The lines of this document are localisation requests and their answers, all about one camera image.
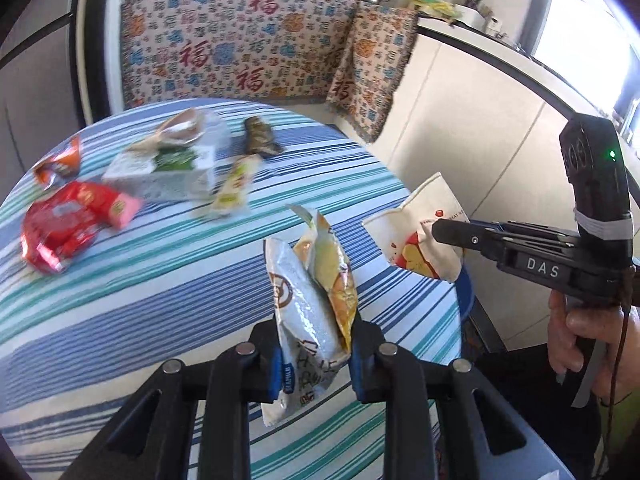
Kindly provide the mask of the white red paper cup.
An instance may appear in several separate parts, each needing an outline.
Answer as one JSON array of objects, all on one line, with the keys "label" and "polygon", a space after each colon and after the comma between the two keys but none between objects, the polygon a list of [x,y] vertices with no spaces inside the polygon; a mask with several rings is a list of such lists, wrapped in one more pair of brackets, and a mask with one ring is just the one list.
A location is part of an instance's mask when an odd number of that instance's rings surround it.
[{"label": "white red paper cup", "polygon": [[469,222],[440,172],[420,184],[398,207],[364,219],[362,225],[389,264],[453,283],[464,250],[439,243],[432,234],[440,219]]}]

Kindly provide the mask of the silver yellow snack wrapper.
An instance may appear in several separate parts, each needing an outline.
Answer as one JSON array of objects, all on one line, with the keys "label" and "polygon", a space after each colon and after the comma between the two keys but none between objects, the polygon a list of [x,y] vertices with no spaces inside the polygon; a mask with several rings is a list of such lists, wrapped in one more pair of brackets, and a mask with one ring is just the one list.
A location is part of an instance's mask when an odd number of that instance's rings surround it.
[{"label": "silver yellow snack wrapper", "polygon": [[262,404],[264,424],[276,426],[319,399],[352,354],[357,289],[348,255],[317,209],[290,209],[306,223],[290,245],[264,241],[273,292],[274,318],[282,350],[282,387],[277,400]]}]

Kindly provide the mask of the white green milk carton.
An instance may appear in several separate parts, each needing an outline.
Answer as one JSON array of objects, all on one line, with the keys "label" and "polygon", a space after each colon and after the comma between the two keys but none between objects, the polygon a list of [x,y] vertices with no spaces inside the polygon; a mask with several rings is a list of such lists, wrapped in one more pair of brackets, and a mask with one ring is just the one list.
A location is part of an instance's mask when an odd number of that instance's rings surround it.
[{"label": "white green milk carton", "polygon": [[213,146],[122,151],[107,167],[102,182],[146,202],[205,200],[216,185]]}]

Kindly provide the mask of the floral tissue pack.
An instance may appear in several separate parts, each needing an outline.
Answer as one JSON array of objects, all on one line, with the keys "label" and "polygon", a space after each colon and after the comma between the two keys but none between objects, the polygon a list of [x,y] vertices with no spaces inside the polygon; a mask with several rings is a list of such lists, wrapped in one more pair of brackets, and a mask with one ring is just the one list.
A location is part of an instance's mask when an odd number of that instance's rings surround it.
[{"label": "floral tissue pack", "polygon": [[188,108],[165,120],[150,136],[130,144],[127,151],[152,152],[161,148],[186,148],[201,139],[205,126],[205,114],[196,108]]}]

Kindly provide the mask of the blue trash bin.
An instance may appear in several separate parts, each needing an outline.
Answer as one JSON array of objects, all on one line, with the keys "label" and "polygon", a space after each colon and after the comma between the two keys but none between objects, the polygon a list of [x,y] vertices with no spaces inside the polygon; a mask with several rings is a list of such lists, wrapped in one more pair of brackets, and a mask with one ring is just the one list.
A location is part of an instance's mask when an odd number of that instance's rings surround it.
[{"label": "blue trash bin", "polygon": [[475,292],[469,272],[465,266],[462,266],[460,274],[454,282],[458,298],[458,307],[461,321],[466,320],[475,304]]}]

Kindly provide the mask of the white kitchen counter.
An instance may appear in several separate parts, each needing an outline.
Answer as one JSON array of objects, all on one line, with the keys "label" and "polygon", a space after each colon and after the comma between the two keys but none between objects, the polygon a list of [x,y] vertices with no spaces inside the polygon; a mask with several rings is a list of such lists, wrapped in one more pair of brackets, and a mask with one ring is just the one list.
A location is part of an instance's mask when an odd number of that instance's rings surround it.
[{"label": "white kitchen counter", "polygon": [[559,134],[593,108],[535,62],[478,32],[424,18],[369,151],[408,190],[439,172],[475,220],[575,229]]}]

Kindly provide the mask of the striped blue green tablecloth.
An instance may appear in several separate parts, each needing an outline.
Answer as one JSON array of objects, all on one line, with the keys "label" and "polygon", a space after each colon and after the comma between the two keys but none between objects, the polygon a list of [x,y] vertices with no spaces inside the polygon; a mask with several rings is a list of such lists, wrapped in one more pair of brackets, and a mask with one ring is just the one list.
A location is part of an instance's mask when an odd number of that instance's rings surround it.
[{"label": "striped blue green tablecloth", "polygon": [[282,155],[260,168],[248,207],[210,218],[203,203],[146,205],[126,230],[103,231],[62,274],[21,257],[27,208],[42,188],[31,174],[1,206],[1,433],[26,472],[56,479],[164,361],[216,358],[269,318],[262,242],[295,242],[299,204],[329,220],[352,264],[361,314],[427,361],[461,350],[454,286],[389,266],[363,229],[406,189],[374,156],[334,129],[288,110],[209,101],[229,127],[224,174],[243,122],[273,125]]}]

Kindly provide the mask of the dark brown wrapper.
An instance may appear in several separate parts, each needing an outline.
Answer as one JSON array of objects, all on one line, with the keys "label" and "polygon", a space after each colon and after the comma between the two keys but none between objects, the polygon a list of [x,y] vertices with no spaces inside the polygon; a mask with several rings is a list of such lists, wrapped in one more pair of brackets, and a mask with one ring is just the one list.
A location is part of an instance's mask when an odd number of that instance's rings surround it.
[{"label": "dark brown wrapper", "polygon": [[268,122],[253,116],[244,120],[245,155],[259,155],[262,158],[278,156],[284,152],[284,147],[276,141],[273,130]]}]

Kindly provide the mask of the red snack bag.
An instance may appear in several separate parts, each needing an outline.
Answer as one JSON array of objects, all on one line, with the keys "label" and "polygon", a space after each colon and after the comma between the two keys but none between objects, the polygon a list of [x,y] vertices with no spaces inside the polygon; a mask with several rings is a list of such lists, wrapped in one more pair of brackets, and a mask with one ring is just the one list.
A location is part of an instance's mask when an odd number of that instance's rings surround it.
[{"label": "red snack bag", "polygon": [[35,269],[59,274],[88,249],[104,228],[125,229],[142,200],[107,185],[73,181],[26,211],[20,237],[22,258]]}]

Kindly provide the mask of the yellow white stick wrapper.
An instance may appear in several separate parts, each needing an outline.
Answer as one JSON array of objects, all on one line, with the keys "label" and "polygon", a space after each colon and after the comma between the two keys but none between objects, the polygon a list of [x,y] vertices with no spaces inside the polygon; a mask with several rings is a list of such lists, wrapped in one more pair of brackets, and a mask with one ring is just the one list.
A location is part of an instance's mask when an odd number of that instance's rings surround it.
[{"label": "yellow white stick wrapper", "polygon": [[258,170],[262,166],[259,155],[243,155],[235,159],[226,180],[218,188],[213,201],[202,216],[207,219],[232,217],[247,211],[248,196]]}]

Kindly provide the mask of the crushed orange soda can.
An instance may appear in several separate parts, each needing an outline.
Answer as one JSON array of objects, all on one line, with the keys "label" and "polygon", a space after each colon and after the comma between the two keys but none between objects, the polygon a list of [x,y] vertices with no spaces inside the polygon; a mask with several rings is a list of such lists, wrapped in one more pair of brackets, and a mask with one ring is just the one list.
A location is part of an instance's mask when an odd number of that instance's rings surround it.
[{"label": "crushed orange soda can", "polygon": [[78,133],[70,137],[64,148],[40,159],[32,168],[37,183],[44,189],[54,188],[78,177],[81,168],[82,143]]}]

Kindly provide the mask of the patterned fu character blanket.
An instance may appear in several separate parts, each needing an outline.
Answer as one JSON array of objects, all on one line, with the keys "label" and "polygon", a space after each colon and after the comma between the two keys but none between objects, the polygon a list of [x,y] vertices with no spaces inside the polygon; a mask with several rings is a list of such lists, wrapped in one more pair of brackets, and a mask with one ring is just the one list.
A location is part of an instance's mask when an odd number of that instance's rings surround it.
[{"label": "patterned fu character blanket", "polygon": [[358,0],[124,0],[124,104],[326,103],[372,143],[418,21],[415,10]]}]

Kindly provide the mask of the grey refrigerator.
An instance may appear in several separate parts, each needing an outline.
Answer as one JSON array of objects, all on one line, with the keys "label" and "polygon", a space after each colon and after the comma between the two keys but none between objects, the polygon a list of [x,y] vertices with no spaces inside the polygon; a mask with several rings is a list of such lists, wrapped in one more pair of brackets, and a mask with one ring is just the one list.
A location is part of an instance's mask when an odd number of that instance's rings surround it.
[{"label": "grey refrigerator", "polygon": [[1,44],[1,195],[85,123],[77,96],[77,0],[32,0]]}]

